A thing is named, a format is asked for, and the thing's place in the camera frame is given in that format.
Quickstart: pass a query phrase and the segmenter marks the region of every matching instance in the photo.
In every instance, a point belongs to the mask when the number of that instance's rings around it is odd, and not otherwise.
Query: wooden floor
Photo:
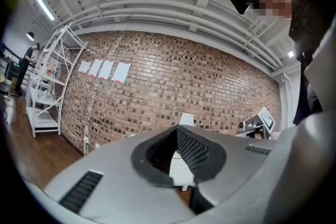
[[[57,133],[37,134],[33,138],[25,99],[7,101],[7,141],[23,178],[43,189],[63,169],[81,158]]]

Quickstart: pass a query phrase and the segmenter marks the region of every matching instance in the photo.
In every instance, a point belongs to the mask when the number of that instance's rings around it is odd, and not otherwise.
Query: black camera
[[[240,14],[245,14],[250,7],[247,0],[230,0]]]

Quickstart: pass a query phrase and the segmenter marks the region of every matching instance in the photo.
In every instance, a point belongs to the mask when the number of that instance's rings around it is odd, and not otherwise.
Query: person
[[[333,0],[247,0],[261,15],[291,19],[289,36],[294,40],[294,53],[301,62],[298,108],[293,123],[298,125],[310,114],[322,110],[318,98],[309,87],[304,70],[331,25],[335,15]]]
[[[36,63],[35,60],[31,57],[33,54],[33,50],[39,50],[39,49],[40,49],[40,44],[39,43],[34,44],[29,49],[27,49],[25,56],[20,60],[19,76],[16,81],[15,92],[11,94],[12,96],[19,97],[22,95],[21,84],[26,74],[26,71],[28,69],[29,63],[31,63],[32,65]]]

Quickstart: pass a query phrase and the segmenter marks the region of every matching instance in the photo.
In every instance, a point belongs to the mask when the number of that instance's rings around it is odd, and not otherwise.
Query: white metal shelf
[[[48,111],[42,112],[38,115],[38,113],[42,110],[43,109],[38,108],[26,108],[29,123],[31,127],[34,128],[34,132],[58,132],[58,123]]]
[[[49,41],[46,43],[46,48],[41,53],[36,67],[32,73],[32,77],[29,80],[29,84],[27,87],[26,93],[26,114],[28,116],[31,129],[33,131],[33,137],[36,137],[36,133],[43,133],[43,132],[58,132],[60,134],[60,125],[61,125],[61,112],[62,112],[62,104],[63,104],[63,97],[65,95],[65,90],[71,73],[75,67],[75,64],[83,52],[85,45],[84,43],[74,34],[74,32],[69,28],[71,24],[67,25],[65,28],[56,31]],[[72,40],[72,45],[69,47],[69,40]],[[66,59],[66,53],[69,49],[79,49],[77,52],[76,58],[74,62],[69,61]],[[55,72],[47,76],[47,67],[49,64],[49,60],[55,58],[57,62],[65,64],[66,71],[68,71],[68,76],[65,82],[62,82],[55,78]],[[55,97],[48,97],[44,98],[44,93],[38,95],[38,88],[44,87],[47,89],[47,94],[50,96],[50,91],[54,89],[54,84],[58,84],[63,86],[63,91],[58,100],[55,100]],[[36,108],[36,104],[43,104],[45,106],[44,109]],[[58,122],[53,119],[50,115],[49,110],[53,106],[59,106],[59,115],[58,115]]]
[[[60,85],[62,85],[62,86],[65,85],[64,82],[61,82],[60,80],[55,79],[55,78],[52,78],[52,77],[50,77],[50,76],[42,75],[41,77],[44,78],[44,79],[50,80],[50,81],[52,81],[52,82],[54,82],[54,83],[60,84]]]
[[[41,90],[30,87],[31,100],[34,103],[46,104],[46,105],[53,105],[55,103],[55,99],[53,97],[50,97],[50,98],[38,97],[39,91],[41,92],[41,94],[43,94]]]
[[[48,52],[50,52],[50,49],[46,49],[46,50],[43,50],[43,52],[44,53],[48,53]],[[63,63],[63,64],[67,64],[67,65],[72,65],[72,62],[71,61],[69,61],[68,59],[66,59],[66,58],[64,58],[61,54],[59,54],[58,52],[56,52],[56,51],[51,51],[51,56],[55,59],[55,60],[57,60],[57,61],[59,61],[60,63]]]

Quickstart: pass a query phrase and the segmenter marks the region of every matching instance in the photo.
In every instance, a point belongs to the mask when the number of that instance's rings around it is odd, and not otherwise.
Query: ceiling
[[[46,0],[54,21],[35,0],[22,2],[47,35],[70,22],[79,34],[146,30],[217,47],[271,75],[293,63],[290,20],[256,16],[252,10],[242,16],[229,0]]]

